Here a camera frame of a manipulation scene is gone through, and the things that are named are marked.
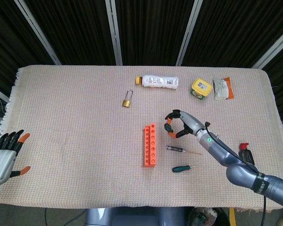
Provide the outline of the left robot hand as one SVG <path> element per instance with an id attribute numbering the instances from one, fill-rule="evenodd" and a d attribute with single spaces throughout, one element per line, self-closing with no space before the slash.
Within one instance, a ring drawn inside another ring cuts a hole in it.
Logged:
<path id="1" fill-rule="evenodd" d="M 16 158 L 30 134 L 23 134 L 23 130 L 18 132 L 5 133 L 0 137 L 0 185 L 8 181 L 9 178 L 24 175 L 30 170 L 30 166 L 22 170 L 13 170 Z"/>

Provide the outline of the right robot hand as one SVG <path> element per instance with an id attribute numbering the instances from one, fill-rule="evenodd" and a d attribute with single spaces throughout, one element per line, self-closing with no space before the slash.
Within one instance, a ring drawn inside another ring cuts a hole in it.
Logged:
<path id="1" fill-rule="evenodd" d="M 199 131 L 205 129 L 205 125 L 203 125 L 194 116 L 178 109 L 173 110 L 166 116 L 165 119 L 166 123 L 164 124 L 164 129 L 168 132 L 168 135 L 173 138 L 180 138 L 188 134 L 196 136 Z M 173 119 L 180 119 L 183 122 L 183 130 L 179 131 L 178 133 L 174 133 L 171 126 Z"/>

